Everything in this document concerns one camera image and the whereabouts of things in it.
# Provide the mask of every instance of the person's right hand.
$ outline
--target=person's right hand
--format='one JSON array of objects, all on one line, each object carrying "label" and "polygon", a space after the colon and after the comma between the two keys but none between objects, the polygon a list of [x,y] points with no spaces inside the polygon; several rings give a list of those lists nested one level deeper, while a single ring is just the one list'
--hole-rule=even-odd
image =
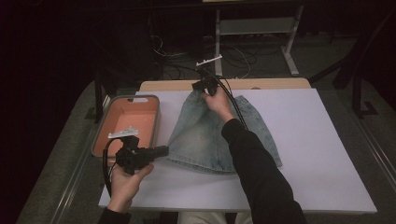
[{"label": "person's right hand", "polygon": [[233,119],[228,96],[222,87],[216,89],[214,96],[210,96],[206,92],[203,92],[201,96],[205,99],[209,109],[215,112],[224,123]]}]

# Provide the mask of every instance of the person's leg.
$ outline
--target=person's leg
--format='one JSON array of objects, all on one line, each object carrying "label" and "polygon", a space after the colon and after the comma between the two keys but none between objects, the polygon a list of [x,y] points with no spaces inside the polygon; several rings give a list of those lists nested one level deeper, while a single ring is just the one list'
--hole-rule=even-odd
[{"label": "person's leg", "polygon": [[238,213],[236,214],[235,224],[253,224],[251,213]]},{"label": "person's leg", "polygon": [[177,224],[227,224],[220,212],[179,212]]}]

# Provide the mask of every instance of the gray floor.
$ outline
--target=gray floor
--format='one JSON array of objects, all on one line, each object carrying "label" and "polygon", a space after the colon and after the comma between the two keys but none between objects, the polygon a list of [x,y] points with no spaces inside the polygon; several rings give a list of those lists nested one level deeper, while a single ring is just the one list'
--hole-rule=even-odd
[{"label": "gray floor", "polygon": [[[285,36],[237,37],[223,40],[223,75],[226,78],[244,77],[248,66],[242,57],[249,61],[250,72],[246,78],[290,77],[280,46]],[[312,77],[344,57],[355,39],[335,39],[331,44],[328,35],[297,36],[291,55],[300,71],[300,77]],[[181,56],[167,57],[171,62],[193,68],[197,62],[193,58]],[[363,101],[375,107],[378,115],[366,116],[359,120],[351,112],[351,88],[335,90],[332,80],[337,71],[329,74],[312,86],[316,88],[325,105],[335,129],[345,145],[361,179],[371,195],[378,213],[371,215],[330,215],[306,214],[308,223],[396,223],[396,193],[378,164],[372,143],[376,142],[386,151],[389,160],[396,164],[396,113],[379,97],[376,90],[363,82]],[[186,69],[181,73],[174,66],[168,66],[164,79],[198,78]],[[67,121],[64,130],[49,157],[46,168],[36,183],[25,205],[18,223],[95,223],[102,209],[97,206],[103,187],[101,161],[92,156],[90,143],[97,129],[92,117],[94,109],[94,88],[91,84],[81,94]],[[368,141],[367,128],[373,135]],[[131,223],[143,223],[143,218],[155,218],[157,211],[133,211]]]}]

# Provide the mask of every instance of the person's left hand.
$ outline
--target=person's left hand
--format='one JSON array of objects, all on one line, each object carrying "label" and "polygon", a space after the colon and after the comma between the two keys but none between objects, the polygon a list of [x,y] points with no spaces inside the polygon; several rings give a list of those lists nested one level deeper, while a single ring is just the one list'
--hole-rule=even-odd
[{"label": "person's left hand", "polygon": [[107,209],[114,212],[126,213],[132,204],[132,198],[139,191],[140,182],[153,169],[154,165],[149,164],[134,175],[129,175],[116,164],[111,176],[112,196]]}]

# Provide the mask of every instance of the hand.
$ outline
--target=hand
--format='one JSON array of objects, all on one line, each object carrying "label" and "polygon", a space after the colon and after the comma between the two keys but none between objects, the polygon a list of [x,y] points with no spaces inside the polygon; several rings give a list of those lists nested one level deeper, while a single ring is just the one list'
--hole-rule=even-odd
[{"label": "hand", "polygon": [[201,96],[205,99],[209,109],[214,111],[224,123],[233,119],[228,96],[222,87],[217,88],[214,96],[210,96],[206,92],[203,92]]},{"label": "hand", "polygon": [[111,176],[111,199],[107,209],[114,212],[126,213],[132,204],[132,198],[139,191],[140,182],[154,169],[149,164],[134,175],[125,173],[117,164],[114,166]]}]

